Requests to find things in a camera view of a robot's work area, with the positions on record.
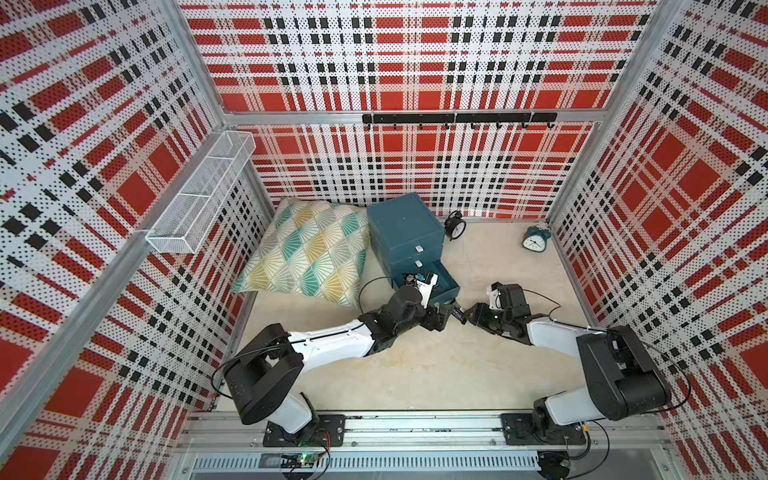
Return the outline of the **teal drawer cabinet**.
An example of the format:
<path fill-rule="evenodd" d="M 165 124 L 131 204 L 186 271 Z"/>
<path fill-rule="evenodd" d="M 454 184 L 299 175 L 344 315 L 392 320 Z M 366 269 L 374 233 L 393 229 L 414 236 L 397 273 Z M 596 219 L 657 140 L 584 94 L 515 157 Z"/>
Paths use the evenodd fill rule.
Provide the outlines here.
<path fill-rule="evenodd" d="M 441 259 L 445 232 L 416 193 L 367 209 L 371 247 L 383 271 L 396 282 Z"/>

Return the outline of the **teal bottom drawer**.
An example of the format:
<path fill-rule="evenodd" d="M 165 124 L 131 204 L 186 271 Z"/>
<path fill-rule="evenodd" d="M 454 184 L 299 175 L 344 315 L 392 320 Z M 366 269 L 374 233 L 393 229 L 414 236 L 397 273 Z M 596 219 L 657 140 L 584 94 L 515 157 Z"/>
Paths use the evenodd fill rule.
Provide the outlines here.
<path fill-rule="evenodd" d="M 400 262 L 393 267 L 392 284 L 395 287 L 405 285 L 409 275 L 415 277 L 419 282 L 426 282 L 431 286 L 431 304 L 450 304 L 457 299 L 460 292 L 459 284 L 441 260 Z"/>

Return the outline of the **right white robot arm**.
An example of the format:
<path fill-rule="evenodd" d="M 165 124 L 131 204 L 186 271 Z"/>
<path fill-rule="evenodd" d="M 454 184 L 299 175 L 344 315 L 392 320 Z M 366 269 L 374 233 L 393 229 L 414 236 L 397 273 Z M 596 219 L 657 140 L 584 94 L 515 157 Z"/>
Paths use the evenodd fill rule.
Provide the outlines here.
<path fill-rule="evenodd" d="M 687 396 L 672 400 L 668 381 L 629 327 L 600 330 L 572 325 L 532 314 L 526 305 L 494 308 L 477 303 L 464 316 L 491 335 L 560 352 L 581 367 L 583 387 L 535 402 L 534 418 L 541 429 L 665 413 L 688 401 Z"/>

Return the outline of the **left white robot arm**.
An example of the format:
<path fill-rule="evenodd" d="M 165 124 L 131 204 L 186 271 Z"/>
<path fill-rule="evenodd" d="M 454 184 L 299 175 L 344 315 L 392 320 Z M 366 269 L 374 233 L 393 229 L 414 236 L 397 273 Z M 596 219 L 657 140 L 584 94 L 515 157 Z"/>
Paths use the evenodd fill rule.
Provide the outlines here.
<path fill-rule="evenodd" d="M 215 372 L 221 375 L 244 425 L 267 421 L 293 442 L 307 442 L 321 417 L 305 394 L 292 393 L 298 378 L 341 360 L 372 356 L 410 330 L 440 332 L 455 303 L 433 302 L 424 284 L 400 287 L 380 308 L 331 328 L 289 332 L 270 324 Z"/>

